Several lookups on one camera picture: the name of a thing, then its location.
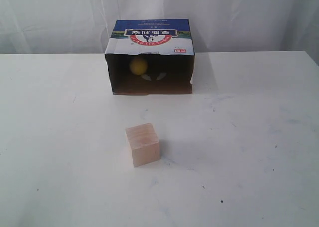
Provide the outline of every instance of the cardboard box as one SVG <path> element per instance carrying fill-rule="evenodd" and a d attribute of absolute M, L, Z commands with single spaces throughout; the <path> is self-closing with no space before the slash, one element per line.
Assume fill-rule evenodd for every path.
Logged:
<path fill-rule="evenodd" d="M 142 75 L 130 71 L 136 57 Z M 117 20 L 105 52 L 114 94 L 190 94 L 195 53 L 188 19 Z"/>

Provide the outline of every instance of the white backdrop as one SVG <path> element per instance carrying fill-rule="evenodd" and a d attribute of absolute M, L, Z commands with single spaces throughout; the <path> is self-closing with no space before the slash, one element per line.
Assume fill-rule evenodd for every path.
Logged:
<path fill-rule="evenodd" d="M 189 18 L 196 52 L 305 50 L 318 0 L 0 0 L 0 53 L 102 53 L 116 19 Z"/>

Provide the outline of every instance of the table surface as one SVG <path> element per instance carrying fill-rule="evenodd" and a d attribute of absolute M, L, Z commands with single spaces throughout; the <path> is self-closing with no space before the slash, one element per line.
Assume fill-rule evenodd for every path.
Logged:
<path fill-rule="evenodd" d="M 115 96 L 103 54 L 0 55 L 1 227 L 317 227 L 319 68 L 198 53 L 192 95 Z M 132 167 L 125 128 L 162 159 Z"/>

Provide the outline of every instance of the small logo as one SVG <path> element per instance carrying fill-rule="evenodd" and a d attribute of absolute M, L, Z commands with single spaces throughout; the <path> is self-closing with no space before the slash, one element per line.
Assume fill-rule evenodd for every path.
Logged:
<path fill-rule="evenodd" d="M 175 53 L 187 53 L 186 49 L 175 49 Z"/>
<path fill-rule="evenodd" d="M 125 36 L 140 45 L 153 46 L 169 42 L 173 37 L 177 37 L 176 29 L 126 29 Z"/>

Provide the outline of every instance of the box opening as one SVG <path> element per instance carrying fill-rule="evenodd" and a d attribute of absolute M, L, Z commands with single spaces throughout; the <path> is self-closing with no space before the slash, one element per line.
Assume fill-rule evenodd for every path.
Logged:
<path fill-rule="evenodd" d="M 190 94 L 193 55 L 139 54 L 148 68 L 142 75 L 130 71 L 136 55 L 105 54 L 114 94 Z"/>

